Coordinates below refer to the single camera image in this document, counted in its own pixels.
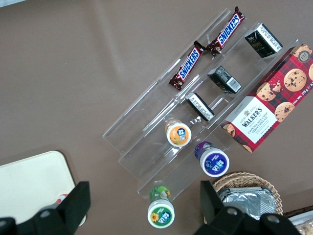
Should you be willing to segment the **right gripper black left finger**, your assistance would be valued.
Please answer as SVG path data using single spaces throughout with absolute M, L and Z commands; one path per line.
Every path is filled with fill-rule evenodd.
M 54 209 L 45 209 L 34 216 L 38 235 L 73 235 L 90 208 L 88 181 L 81 181 Z

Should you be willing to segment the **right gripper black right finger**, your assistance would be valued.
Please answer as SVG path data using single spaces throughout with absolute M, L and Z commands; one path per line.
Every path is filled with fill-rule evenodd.
M 201 210 L 206 224 L 201 235 L 258 235 L 259 221 L 236 207 L 224 206 L 210 181 L 200 183 Z

